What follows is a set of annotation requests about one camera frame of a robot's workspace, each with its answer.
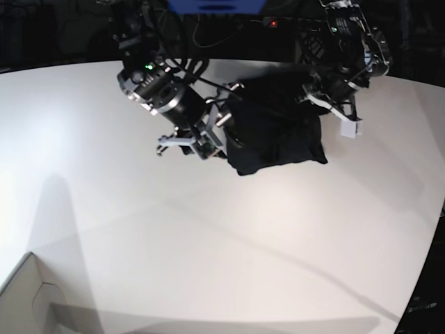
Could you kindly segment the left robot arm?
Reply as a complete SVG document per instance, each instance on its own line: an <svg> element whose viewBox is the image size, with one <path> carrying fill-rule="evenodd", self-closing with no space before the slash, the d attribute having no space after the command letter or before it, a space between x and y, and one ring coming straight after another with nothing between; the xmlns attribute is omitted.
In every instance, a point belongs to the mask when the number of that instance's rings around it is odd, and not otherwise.
<svg viewBox="0 0 445 334"><path fill-rule="evenodd" d="M312 81L302 87L302 101L333 113L342 125L357 129L355 94L392 65L387 41L370 27L358 1L321 1L324 19L298 29L301 59L311 66Z"/></svg>

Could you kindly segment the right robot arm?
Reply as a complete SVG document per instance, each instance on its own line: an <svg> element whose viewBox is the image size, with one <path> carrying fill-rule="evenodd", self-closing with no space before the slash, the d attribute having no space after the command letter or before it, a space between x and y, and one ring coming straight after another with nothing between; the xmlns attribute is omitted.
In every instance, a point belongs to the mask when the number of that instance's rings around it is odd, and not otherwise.
<svg viewBox="0 0 445 334"><path fill-rule="evenodd" d="M158 139L156 153L181 148L201 160L226 158L227 149L215 130L226 125L231 113L222 110L220 96L236 97L239 83L220 85L203 79L208 60L189 60L184 32L179 34L180 59L172 54L172 43L159 28L156 8L148 1L109 1L113 39L122 57L117 75L125 96L152 115L163 116L173 132Z"/></svg>

